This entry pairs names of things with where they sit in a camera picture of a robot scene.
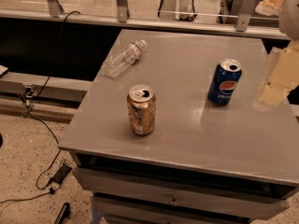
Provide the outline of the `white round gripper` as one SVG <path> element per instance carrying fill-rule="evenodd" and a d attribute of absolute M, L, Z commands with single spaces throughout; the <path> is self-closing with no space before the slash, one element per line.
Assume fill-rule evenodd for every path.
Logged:
<path fill-rule="evenodd" d="M 279 15 L 279 30 L 291 40 L 299 39 L 299 0 L 263 0 L 255 12 L 265 16 Z M 272 48 L 253 107 L 257 111 L 268 111 L 280 105 L 298 86 L 299 46 Z"/>

